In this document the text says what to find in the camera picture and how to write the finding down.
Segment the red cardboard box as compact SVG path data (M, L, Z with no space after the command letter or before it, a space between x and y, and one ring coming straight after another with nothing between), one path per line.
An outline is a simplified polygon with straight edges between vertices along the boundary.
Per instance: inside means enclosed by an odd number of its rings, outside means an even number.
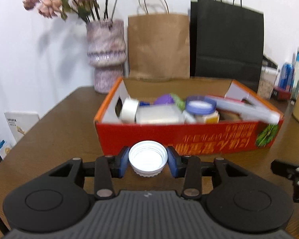
M205 95L234 101L246 99L250 106L256 105L278 113L280 119L273 127L250 117L208 124L140 125L123 123L115 112L119 100L134 98L153 102L169 93L174 93L182 99ZM216 78L119 78L94 117L94 125L105 155L116 155L122 147L132 146L143 140L154 140L165 146L173 146L180 155L225 154L269 148L283 122L283 113L265 99L258 97L256 92L236 80Z

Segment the purple ceramic vase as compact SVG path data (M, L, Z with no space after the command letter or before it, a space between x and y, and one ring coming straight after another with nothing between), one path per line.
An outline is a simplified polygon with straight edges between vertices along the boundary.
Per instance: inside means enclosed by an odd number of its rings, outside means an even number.
M94 89L98 93L108 93L124 75L127 59L124 21L90 22L86 30L88 63L94 67Z

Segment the green spray bottle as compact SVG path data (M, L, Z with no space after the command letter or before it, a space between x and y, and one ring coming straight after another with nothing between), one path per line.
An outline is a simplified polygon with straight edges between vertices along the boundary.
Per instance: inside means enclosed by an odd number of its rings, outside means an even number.
M174 104L178 107L182 112L185 110L186 103L183 99L181 99L177 94L170 93L169 94L174 101Z

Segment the white threaded bottle cap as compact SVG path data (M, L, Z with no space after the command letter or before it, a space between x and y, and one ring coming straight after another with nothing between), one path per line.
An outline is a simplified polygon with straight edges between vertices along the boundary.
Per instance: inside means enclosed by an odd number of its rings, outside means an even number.
M145 140L133 145L128 152L133 170L142 177L154 177L161 173L168 160L167 149L160 143Z

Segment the blue drink can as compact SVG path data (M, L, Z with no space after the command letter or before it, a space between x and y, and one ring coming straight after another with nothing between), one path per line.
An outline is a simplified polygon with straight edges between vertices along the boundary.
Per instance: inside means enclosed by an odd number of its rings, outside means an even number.
M294 80L294 66L291 63L285 63L280 71L278 87L291 92Z

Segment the dark red small box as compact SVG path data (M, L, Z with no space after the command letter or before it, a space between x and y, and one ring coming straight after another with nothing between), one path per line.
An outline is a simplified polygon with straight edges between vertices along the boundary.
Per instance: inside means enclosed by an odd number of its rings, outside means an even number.
M277 101L288 101L291 98L291 93L282 88L274 87L271 97Z

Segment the brown paper bag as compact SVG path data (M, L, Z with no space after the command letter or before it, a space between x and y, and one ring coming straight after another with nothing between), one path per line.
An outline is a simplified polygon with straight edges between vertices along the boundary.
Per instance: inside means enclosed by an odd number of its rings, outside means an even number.
M143 15L128 18L128 64L131 78L189 78L190 21L187 14L150 14L146 0L138 0Z

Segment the translucent plastic container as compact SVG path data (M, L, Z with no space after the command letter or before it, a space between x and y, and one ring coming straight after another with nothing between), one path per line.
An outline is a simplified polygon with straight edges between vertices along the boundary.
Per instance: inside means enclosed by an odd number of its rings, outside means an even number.
M184 123L182 111L174 104L139 107L136 123L140 125L171 125Z

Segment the dried pink flowers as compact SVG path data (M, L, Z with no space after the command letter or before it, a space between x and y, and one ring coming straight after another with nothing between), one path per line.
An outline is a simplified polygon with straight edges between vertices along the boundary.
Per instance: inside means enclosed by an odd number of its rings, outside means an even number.
M114 12L118 0L114 1L113 10L109 12L109 0L105 0L104 13L100 13L98 0L23 0L23 7L30 11L37 9L44 18L60 17L66 21L69 13L74 13L83 22L107 22L113 25Z

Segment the blue ridged bottle cap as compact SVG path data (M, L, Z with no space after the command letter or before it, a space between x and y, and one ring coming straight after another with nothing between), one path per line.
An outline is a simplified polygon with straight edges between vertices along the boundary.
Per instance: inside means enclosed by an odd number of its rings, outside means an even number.
M139 106L140 107L143 107L143 106L149 106L150 103L149 102L146 102L146 101L139 101Z

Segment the clear seed container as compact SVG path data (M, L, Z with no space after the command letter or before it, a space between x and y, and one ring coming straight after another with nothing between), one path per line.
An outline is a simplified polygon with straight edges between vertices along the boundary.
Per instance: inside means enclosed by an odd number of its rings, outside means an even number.
M279 70L278 65L269 57L263 55L260 81L257 95L263 99L270 99Z

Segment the purple ridged bottle cap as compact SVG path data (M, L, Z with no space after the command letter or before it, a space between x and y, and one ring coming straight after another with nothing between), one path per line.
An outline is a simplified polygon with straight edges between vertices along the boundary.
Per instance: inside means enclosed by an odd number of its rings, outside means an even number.
M171 94L164 94L160 97L158 97L154 103L154 105L168 105L168 104L174 104L174 99L171 96Z

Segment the white booklet against wall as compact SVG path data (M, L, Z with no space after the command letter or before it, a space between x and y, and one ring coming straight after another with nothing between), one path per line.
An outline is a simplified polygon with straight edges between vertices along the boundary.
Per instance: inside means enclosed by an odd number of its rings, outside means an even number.
M4 115L16 143L40 120L36 112L5 112Z

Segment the black paper bag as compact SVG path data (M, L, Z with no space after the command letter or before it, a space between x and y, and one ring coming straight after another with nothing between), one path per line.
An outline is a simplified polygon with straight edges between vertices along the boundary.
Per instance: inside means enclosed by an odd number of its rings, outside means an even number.
M257 91L264 15L242 4L195 0L190 6L190 76L235 79Z

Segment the clear drink bottle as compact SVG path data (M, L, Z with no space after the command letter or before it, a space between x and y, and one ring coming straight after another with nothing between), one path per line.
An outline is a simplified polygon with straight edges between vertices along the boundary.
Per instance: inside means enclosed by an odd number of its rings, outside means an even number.
M293 78L293 87L291 92L291 99L293 101L297 100L299 93L299 47L297 49L297 55L294 62L294 78Z

